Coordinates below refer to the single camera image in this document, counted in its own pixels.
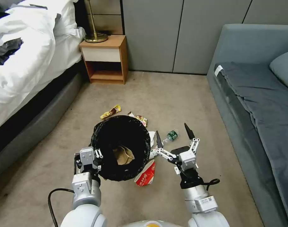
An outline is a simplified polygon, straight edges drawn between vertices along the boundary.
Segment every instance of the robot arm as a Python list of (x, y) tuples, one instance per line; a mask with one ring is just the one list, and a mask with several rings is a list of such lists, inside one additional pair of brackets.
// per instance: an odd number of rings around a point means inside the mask
[[(180, 174), (180, 186), (185, 195), (187, 209), (192, 213), (188, 222), (189, 227), (229, 227), (225, 217), (216, 212), (217, 203), (215, 198), (208, 193), (208, 187), (219, 183), (219, 179), (214, 179), (205, 183), (198, 176), (196, 169), (196, 149), (199, 139), (194, 137), (193, 132), (185, 124), (190, 146), (181, 147), (171, 152), (163, 148), (160, 135), (157, 134), (157, 154), (161, 155), (168, 162), (173, 163), (175, 171)], [(100, 210), (101, 191), (98, 172), (101, 170), (99, 161), (103, 158), (101, 151), (94, 150), (93, 147), (81, 149), (80, 153), (75, 154), (75, 168), (72, 187), (74, 197), (72, 207), (61, 224), (61, 227), (106, 227), (106, 218)], [(147, 223), (155, 221), (140, 221), (128, 224), (128, 227), (149, 226)], [(162, 222), (164, 227), (175, 225)]]
[(106, 218), (100, 209), (101, 181), (98, 177), (101, 170), (98, 163), (102, 158), (101, 151), (93, 150), (93, 147), (83, 148), (75, 154), (75, 167), (78, 166), (80, 170), (76, 174), (74, 168), (71, 183), (74, 189), (73, 210), (65, 216), (61, 227), (106, 227)]
[(176, 174), (180, 174), (180, 186), (185, 195), (186, 206), (191, 213), (207, 213), (216, 210), (218, 207), (214, 196), (209, 195), (208, 189), (210, 185), (220, 182), (219, 179), (214, 179), (205, 183), (199, 177), (198, 165), (196, 163), (196, 150), (200, 139), (195, 138), (192, 130), (185, 123), (185, 128), (190, 139), (190, 146), (181, 147), (171, 152), (164, 150), (158, 131), (156, 131), (156, 142), (158, 149), (157, 154), (167, 159), (168, 162), (176, 165), (174, 170)]

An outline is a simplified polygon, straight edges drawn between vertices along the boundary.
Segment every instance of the nightstand shelf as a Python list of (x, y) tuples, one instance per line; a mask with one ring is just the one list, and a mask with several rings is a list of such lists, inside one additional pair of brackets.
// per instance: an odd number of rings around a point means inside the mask
[(102, 43), (80, 44), (91, 83), (125, 84), (128, 74), (126, 38), (111, 35)]

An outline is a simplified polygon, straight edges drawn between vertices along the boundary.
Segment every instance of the gray cushion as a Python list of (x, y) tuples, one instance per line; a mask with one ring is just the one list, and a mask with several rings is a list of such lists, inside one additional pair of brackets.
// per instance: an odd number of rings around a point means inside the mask
[(288, 52), (270, 63), (272, 72), (288, 87)]

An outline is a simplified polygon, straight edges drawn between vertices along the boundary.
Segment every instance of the carpet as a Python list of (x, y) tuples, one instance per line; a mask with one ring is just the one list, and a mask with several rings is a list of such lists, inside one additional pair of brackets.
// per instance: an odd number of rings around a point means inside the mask
[[(199, 175), (211, 186), (220, 211), (230, 226), (263, 226), (241, 171), (224, 123), (205, 76), (130, 72), (125, 85), (85, 84), (56, 128), (33, 150), (0, 176), (0, 227), (53, 226), (47, 196), (54, 188), (71, 188), (74, 153), (88, 146), (100, 115), (116, 104), (119, 114), (132, 111), (148, 119), (147, 129), (165, 138), (178, 130), (178, 138), (164, 148), (189, 145), (184, 122), (200, 138)], [(180, 177), (174, 166), (155, 158), (151, 185), (133, 180), (101, 179), (102, 211), (108, 226), (158, 219), (188, 226), (191, 214), (184, 204)], [(71, 209), (72, 194), (56, 192), (52, 205), (60, 224)]]

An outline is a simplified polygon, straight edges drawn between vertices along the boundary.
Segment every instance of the red and white cup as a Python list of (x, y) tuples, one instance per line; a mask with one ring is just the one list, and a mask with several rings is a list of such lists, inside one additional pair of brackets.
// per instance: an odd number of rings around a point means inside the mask
[(145, 165), (144, 169), (136, 176), (134, 182), (140, 187), (151, 184), (153, 181), (154, 172), (155, 172), (155, 162), (154, 160), (151, 160)]

